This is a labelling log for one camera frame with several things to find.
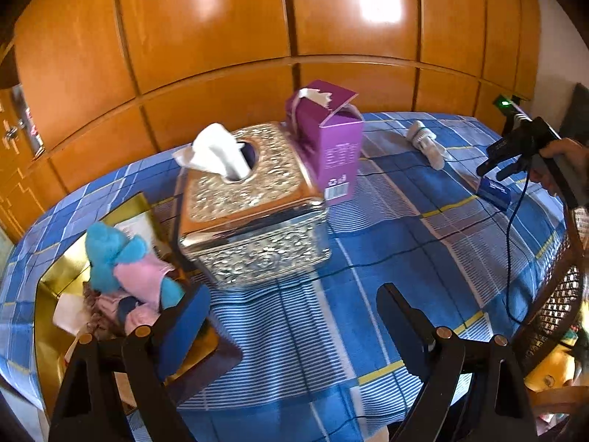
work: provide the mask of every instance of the wooden panel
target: wooden panel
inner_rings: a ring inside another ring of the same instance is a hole
[[[166,150],[192,141],[216,121],[229,131],[282,121],[292,91],[288,65],[240,68],[211,79],[183,82],[145,100],[145,110],[160,148]]]
[[[487,0],[483,78],[513,88],[519,48],[519,0]]]
[[[46,208],[37,198],[29,178],[20,180],[6,195],[4,207],[8,214],[26,231],[41,216]]]
[[[66,196],[47,160],[37,161],[29,172],[19,168],[4,181],[0,217],[10,220],[21,237],[31,225]]]
[[[49,149],[134,95],[114,0],[33,0],[17,21],[15,49]]]
[[[12,216],[10,216],[2,203],[2,197],[0,197],[0,227],[4,233],[8,236],[13,244],[17,244],[21,238],[23,231],[16,223]]]
[[[19,117],[11,98],[11,90],[0,90],[0,193],[3,183],[17,168],[26,168],[33,159],[31,146],[25,132],[18,128]],[[10,128],[17,128],[14,140],[6,138]]]
[[[139,109],[132,106],[68,141],[51,155],[51,161],[67,190],[72,192],[154,153]]]
[[[121,0],[121,9],[143,92],[289,54],[282,0]]]
[[[540,52],[540,7],[538,0],[521,0],[519,60],[515,75],[515,91],[528,99],[534,98],[538,53]]]
[[[471,116],[477,89],[472,76],[419,69],[415,110]]]
[[[47,159],[35,162],[27,179],[29,187],[45,211],[54,207],[67,195]]]
[[[416,69],[374,63],[302,63],[301,82],[323,79],[358,92],[352,102],[364,112],[411,111]]]
[[[498,134],[501,134],[503,126],[505,126],[505,116],[493,105],[493,102],[501,94],[506,97],[511,96],[510,91],[506,88],[501,88],[484,81],[481,82],[481,89],[475,110],[476,119]]]
[[[480,76],[485,0],[422,0],[421,60]]]
[[[294,0],[300,55],[417,58],[417,0]]]

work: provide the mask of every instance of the purple box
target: purple box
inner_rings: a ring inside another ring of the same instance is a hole
[[[348,201],[356,185],[364,120],[357,96],[319,79],[286,102],[286,124],[328,205]]]

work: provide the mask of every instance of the blue plaid tablecloth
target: blue plaid tablecloth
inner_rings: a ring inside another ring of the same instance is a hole
[[[402,419],[419,392],[375,306],[394,283],[434,325],[472,339],[512,335],[505,311],[505,229],[473,194],[475,168],[498,137],[472,117],[367,113],[352,201],[329,211],[333,255],[316,272],[238,293],[212,291],[211,310],[242,363],[183,403],[200,442],[360,441]],[[404,138],[419,119],[454,161],[442,171]],[[83,231],[144,192],[169,234],[182,192],[172,151],[112,172],[68,195],[16,246],[0,288],[0,373],[41,407],[33,350],[39,277]],[[505,183],[518,198],[523,174]],[[564,234],[562,206],[530,184],[511,231],[511,307],[522,316]],[[455,397],[468,386],[463,376]],[[139,415],[137,438],[146,438]]]

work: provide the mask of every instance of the pink cloth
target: pink cloth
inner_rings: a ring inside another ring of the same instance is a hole
[[[110,294],[101,294],[96,298],[96,306],[104,314],[108,320],[113,321],[116,325],[117,322],[117,309],[119,308],[119,302],[121,299],[129,297],[129,293],[125,291],[115,291]]]
[[[171,264],[158,259],[155,254],[149,252],[137,262],[117,264],[113,274],[125,291],[158,312],[160,310],[161,280],[173,268]]]
[[[96,306],[105,317],[119,325],[117,309],[122,299],[130,297],[125,291],[115,291],[110,294],[101,294],[96,299]],[[139,326],[153,326],[160,314],[154,311],[148,304],[142,304],[133,309],[125,318],[125,334],[129,335]]]
[[[137,306],[125,319],[125,334],[129,335],[139,326],[153,326],[160,315],[147,304]]]

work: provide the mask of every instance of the ornate silver tissue box cover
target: ornate silver tissue box cover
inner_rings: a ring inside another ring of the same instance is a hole
[[[233,133],[256,162],[242,181],[190,170],[180,250],[219,289],[310,270],[331,255],[327,208],[278,123]]]

